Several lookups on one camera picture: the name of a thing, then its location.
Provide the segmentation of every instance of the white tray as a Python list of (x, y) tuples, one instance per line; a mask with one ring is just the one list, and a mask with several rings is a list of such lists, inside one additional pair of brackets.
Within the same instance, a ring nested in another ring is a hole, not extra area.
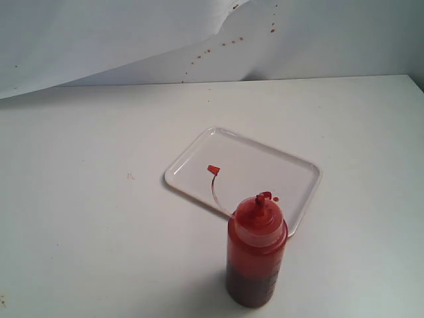
[(211, 193), (208, 165), (221, 168), (215, 180), (219, 201), (228, 211), (247, 197), (271, 191), (280, 200), (292, 236), (310, 202), (322, 171), (291, 154), (222, 128), (203, 132), (166, 170), (166, 182), (185, 194), (218, 209)]

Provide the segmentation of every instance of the stain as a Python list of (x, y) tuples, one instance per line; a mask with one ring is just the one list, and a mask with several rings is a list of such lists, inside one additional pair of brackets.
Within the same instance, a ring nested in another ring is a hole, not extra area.
[(2, 308), (6, 308), (5, 296), (0, 294), (0, 304)]

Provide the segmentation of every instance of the white backdrop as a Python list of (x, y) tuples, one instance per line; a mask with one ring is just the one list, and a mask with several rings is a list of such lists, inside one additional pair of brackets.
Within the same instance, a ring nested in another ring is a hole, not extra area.
[(247, 0), (3, 0), (0, 98), (205, 40)]
[(68, 85), (410, 74), (424, 87), (423, 13), (422, 0), (251, 1), (205, 42)]

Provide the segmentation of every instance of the red droplet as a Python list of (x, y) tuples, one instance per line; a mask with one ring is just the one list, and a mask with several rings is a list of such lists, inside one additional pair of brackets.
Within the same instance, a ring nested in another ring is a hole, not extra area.
[(262, 194), (266, 199), (272, 199), (272, 193), (269, 191), (265, 191), (259, 194)]
[(219, 172), (219, 170), (220, 170), (221, 168), (218, 168), (218, 167), (215, 167), (215, 166), (212, 166), (211, 164), (210, 165), (208, 165), (208, 167), (207, 167), (207, 170), (209, 171), (209, 172), (211, 172), (214, 176), (218, 176), (218, 172)]

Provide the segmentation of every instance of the red bottle tip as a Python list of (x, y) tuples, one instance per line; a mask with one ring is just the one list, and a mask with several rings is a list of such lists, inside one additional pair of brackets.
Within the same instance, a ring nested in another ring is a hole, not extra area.
[(259, 193), (256, 196), (255, 202), (256, 202), (257, 205), (263, 206), (264, 203), (265, 203), (265, 195), (263, 193)]
[(212, 166), (211, 164), (210, 165), (208, 165), (208, 167), (207, 167), (207, 170), (209, 171), (209, 172), (211, 172), (214, 176), (218, 176), (218, 172), (219, 172), (219, 170), (220, 170), (221, 168), (218, 168), (218, 167), (215, 167), (215, 166)]
[(272, 199), (272, 193), (269, 191), (265, 191), (261, 193), (266, 199), (271, 200)]

